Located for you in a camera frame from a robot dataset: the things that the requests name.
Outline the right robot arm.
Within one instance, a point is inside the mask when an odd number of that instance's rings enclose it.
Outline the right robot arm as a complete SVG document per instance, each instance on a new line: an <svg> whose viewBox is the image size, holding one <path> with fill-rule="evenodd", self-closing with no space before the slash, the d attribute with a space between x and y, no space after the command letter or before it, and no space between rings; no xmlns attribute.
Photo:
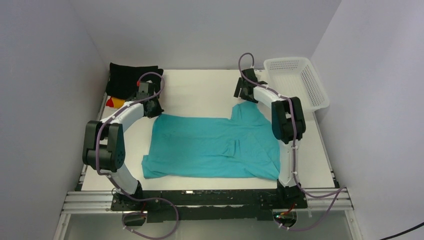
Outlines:
<svg viewBox="0 0 424 240"><path fill-rule="evenodd" d="M258 81L253 68L240 71L234 97L255 104L262 103L270 109L272 133L280 148L280 170L276 187L278 205L289 209L307 208L306 196L295 180L298 175L298 142L306 132L301 100L298 97L281 95L265 81Z"/></svg>

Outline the turquoise t-shirt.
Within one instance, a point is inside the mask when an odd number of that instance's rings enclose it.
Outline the turquoise t-shirt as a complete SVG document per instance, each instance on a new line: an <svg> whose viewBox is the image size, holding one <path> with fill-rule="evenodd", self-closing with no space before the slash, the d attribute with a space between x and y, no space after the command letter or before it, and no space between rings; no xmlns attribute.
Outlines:
<svg viewBox="0 0 424 240"><path fill-rule="evenodd" d="M280 173L280 146L271 123L252 102L232 107L230 118L160 115L152 126L146 179L260 178Z"/></svg>

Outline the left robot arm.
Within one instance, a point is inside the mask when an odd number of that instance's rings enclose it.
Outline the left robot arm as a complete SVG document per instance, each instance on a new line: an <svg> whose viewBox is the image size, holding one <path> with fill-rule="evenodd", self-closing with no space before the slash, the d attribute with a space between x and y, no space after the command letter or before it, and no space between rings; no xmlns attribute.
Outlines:
<svg viewBox="0 0 424 240"><path fill-rule="evenodd" d="M134 96L118 110L101 120L91 120L85 126L83 163L108 178L118 194L132 201L143 198L143 188L125 164L124 133L139 119L162 113L158 100L162 90L162 83L139 81Z"/></svg>

